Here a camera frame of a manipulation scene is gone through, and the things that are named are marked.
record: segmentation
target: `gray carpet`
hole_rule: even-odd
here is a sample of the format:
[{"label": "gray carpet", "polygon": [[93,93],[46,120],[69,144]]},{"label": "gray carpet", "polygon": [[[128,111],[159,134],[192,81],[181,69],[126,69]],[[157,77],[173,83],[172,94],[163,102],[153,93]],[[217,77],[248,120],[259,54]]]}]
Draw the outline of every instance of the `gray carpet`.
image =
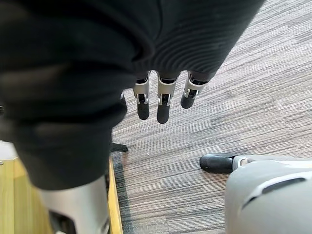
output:
[{"label": "gray carpet", "polygon": [[139,120],[132,90],[114,130],[125,234],[223,234],[227,176],[202,171],[205,153],[312,156],[312,2],[269,0],[195,101],[184,110],[179,77],[168,123]]}]

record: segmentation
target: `black cloth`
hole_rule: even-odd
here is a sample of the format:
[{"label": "black cloth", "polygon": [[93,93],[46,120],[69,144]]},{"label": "black cloth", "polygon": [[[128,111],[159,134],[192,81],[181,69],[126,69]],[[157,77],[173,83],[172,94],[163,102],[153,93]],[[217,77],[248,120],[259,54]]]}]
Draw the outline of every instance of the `black cloth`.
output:
[{"label": "black cloth", "polygon": [[32,183],[103,175],[119,100],[137,72],[214,74],[263,0],[15,0],[0,3],[1,139]]}]

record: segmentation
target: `yellow wooden board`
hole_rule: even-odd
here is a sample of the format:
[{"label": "yellow wooden board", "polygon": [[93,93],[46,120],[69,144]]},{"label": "yellow wooden board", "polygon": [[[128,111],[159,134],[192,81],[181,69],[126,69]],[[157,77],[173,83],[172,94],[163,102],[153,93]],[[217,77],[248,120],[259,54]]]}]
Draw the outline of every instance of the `yellow wooden board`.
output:
[{"label": "yellow wooden board", "polygon": [[[46,210],[18,158],[0,165],[0,234],[52,234]],[[110,161],[111,233],[122,234],[113,164]]]}]

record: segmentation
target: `robotic finger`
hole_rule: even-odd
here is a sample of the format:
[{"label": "robotic finger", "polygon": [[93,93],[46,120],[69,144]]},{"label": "robotic finger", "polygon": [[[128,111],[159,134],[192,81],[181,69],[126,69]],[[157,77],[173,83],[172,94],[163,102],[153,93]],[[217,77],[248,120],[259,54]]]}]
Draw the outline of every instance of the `robotic finger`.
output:
[{"label": "robotic finger", "polygon": [[205,85],[214,77],[215,73],[205,74],[195,71],[188,71],[184,92],[181,98],[181,106],[189,109],[195,98],[204,89]]},{"label": "robotic finger", "polygon": [[149,75],[150,71],[138,73],[136,75],[136,84],[133,87],[133,93],[137,103],[137,114],[141,120],[146,120],[150,115],[148,103],[150,94]]},{"label": "robotic finger", "polygon": [[166,123],[169,118],[170,104],[174,96],[177,78],[180,72],[157,72],[158,74],[158,110],[157,121]]}]

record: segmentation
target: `silver robot leg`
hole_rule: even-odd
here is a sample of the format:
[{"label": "silver robot leg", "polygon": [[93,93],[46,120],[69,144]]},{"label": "silver robot leg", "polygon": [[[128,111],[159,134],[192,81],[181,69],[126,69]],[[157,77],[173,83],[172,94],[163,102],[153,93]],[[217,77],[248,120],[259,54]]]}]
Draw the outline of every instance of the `silver robot leg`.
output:
[{"label": "silver robot leg", "polygon": [[39,190],[55,234],[109,234],[105,178],[76,188]]},{"label": "silver robot leg", "polygon": [[225,192],[227,234],[310,234],[312,159],[235,156]]}]

